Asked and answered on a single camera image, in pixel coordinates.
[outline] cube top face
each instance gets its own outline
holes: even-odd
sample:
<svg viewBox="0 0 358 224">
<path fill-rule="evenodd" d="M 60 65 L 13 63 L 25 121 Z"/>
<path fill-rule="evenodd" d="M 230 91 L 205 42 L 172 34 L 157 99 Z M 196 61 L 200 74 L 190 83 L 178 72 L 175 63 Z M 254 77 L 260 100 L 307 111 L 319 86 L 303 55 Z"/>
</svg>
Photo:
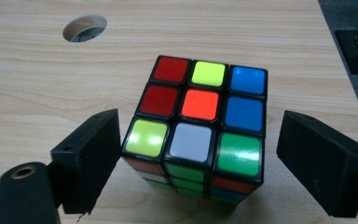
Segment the cube top face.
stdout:
<svg viewBox="0 0 358 224">
<path fill-rule="evenodd" d="M 186 71 L 190 61 L 187 59 L 159 56 L 151 76 L 156 81 L 180 84 L 186 80 Z"/>
<path fill-rule="evenodd" d="M 214 91 L 190 89 L 187 91 L 181 116 L 184 119 L 202 119 L 214 121 L 217 119 L 219 94 Z"/>
<path fill-rule="evenodd" d="M 267 90 L 267 71 L 264 69 L 233 66 L 229 89 L 237 93 L 264 95 Z"/>
<path fill-rule="evenodd" d="M 235 133 L 222 133 L 216 167 L 234 175 L 257 177 L 260 174 L 260 139 Z"/>
<path fill-rule="evenodd" d="M 169 119 L 174 116 L 178 98 L 179 90 L 174 87 L 148 85 L 138 111 L 152 117 Z"/>
<path fill-rule="evenodd" d="M 226 66 L 222 63 L 196 62 L 191 83 L 215 88 L 223 86 Z"/>
<path fill-rule="evenodd" d="M 158 56 L 123 158 L 153 183 L 240 202 L 263 184 L 267 83 L 264 69 Z"/>
<path fill-rule="evenodd" d="M 136 155 L 156 158 L 162 153 L 167 132 L 168 125 L 164 122 L 137 119 L 133 122 L 124 150 Z"/>
<path fill-rule="evenodd" d="M 228 129 L 264 135 L 265 109 L 262 101 L 230 96 L 224 123 Z"/>
<path fill-rule="evenodd" d="M 206 162 L 211 154 L 212 130 L 193 124 L 176 125 L 167 154 L 175 158 Z"/>
</svg>

